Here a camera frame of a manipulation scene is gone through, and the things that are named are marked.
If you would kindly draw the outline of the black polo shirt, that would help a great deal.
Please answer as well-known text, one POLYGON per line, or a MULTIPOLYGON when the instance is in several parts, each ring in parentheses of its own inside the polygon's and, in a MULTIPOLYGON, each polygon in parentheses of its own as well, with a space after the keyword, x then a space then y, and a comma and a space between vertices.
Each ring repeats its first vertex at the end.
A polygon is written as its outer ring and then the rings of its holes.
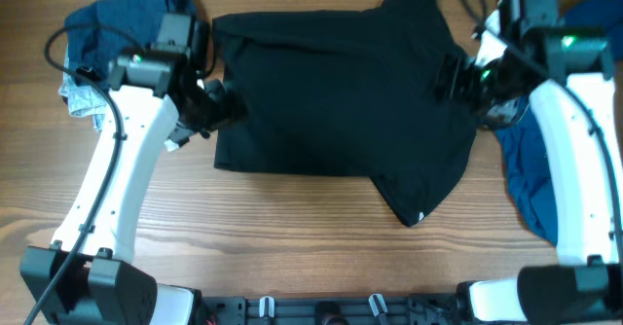
POLYGON ((476 120, 434 95, 443 62, 462 55, 437 0, 229 14, 213 33, 248 111, 219 131, 217 168, 366 177, 408 227, 463 175, 476 120))

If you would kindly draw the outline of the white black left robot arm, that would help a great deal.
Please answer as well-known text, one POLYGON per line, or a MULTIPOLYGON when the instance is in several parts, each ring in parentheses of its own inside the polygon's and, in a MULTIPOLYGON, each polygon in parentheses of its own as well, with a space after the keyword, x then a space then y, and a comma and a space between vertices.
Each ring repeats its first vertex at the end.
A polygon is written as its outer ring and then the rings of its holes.
POLYGON ((210 26, 167 13, 148 46, 131 41, 109 65, 105 123, 82 187, 48 247, 28 247, 20 275, 33 315, 52 324, 212 324, 197 289, 161 284, 133 263, 139 212, 162 151, 245 116, 207 81, 210 26))

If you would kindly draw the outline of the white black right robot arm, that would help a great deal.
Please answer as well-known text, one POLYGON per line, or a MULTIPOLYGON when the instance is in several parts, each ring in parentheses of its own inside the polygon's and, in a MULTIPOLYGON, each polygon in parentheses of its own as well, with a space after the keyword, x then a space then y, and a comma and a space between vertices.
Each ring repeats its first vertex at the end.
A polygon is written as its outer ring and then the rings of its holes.
POLYGON ((457 322, 566 324, 622 316, 622 168, 614 63, 596 28, 566 27, 558 0, 498 0, 473 15, 476 57, 449 57, 440 100, 487 116, 526 97, 548 155, 558 219, 554 266, 461 283, 457 322))

